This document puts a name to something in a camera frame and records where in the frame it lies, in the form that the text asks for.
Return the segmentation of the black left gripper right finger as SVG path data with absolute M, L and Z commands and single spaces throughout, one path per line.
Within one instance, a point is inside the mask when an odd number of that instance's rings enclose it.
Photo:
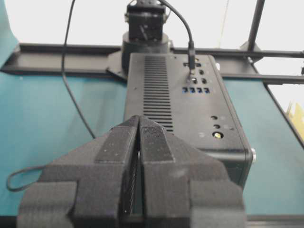
M 145 117 L 139 136 L 146 227 L 246 227 L 242 189 L 222 162 Z

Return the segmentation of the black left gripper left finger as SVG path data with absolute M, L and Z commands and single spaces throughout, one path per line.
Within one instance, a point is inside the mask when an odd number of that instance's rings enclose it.
M 23 195 L 17 227 L 118 227 L 133 210 L 138 124 L 133 116 L 48 164 Z

